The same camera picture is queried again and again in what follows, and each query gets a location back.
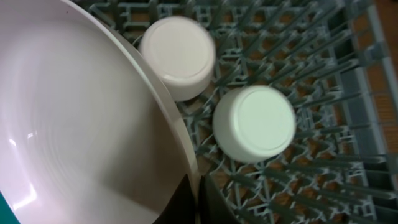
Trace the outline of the pink plate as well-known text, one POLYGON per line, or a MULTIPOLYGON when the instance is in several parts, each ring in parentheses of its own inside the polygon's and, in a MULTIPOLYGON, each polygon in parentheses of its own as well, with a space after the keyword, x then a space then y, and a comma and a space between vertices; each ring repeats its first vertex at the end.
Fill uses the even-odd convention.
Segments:
POLYGON ((194 213, 198 166, 166 87, 71 1, 1 2, 1 195, 20 223, 194 213))

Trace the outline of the grey dishwasher rack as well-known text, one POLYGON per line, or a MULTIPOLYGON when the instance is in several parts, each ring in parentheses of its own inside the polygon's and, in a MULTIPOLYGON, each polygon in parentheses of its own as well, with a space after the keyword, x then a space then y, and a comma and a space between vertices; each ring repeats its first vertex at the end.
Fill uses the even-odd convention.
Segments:
POLYGON ((214 75, 178 104, 202 176, 240 223, 396 223, 397 77, 374 1, 80 1, 139 47, 159 19, 186 16, 216 44, 214 75), (254 85, 291 102, 291 145, 229 158, 213 135, 227 92, 254 85))

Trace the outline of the white bowl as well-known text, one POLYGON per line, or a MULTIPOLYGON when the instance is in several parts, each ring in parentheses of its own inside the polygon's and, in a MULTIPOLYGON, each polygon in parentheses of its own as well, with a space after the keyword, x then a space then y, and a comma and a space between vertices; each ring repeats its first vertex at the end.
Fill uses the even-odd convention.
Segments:
POLYGON ((213 135, 230 158, 257 163, 288 148, 296 131, 295 112, 288 99, 269 86, 231 90, 213 113, 213 135))

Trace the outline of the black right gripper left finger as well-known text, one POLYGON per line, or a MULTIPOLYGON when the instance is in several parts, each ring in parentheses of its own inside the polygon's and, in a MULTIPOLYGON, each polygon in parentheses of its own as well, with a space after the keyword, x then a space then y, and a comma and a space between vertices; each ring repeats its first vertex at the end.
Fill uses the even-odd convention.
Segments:
POLYGON ((185 175, 167 206, 153 224, 195 224, 195 222, 195 198, 188 175, 185 175))

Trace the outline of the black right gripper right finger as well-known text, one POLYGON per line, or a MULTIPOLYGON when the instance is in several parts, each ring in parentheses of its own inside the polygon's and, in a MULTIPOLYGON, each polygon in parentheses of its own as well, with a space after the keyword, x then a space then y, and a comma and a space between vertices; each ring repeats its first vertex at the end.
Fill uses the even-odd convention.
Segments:
POLYGON ((209 175, 200 180, 198 211, 201 224, 240 224, 209 175))

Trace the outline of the teal plastic tray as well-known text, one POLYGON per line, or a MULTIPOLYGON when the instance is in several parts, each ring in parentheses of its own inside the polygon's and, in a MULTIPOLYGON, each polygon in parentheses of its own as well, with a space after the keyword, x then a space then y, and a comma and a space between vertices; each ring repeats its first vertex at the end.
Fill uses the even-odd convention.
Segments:
POLYGON ((0 224, 20 224, 2 194, 0 195, 0 224))

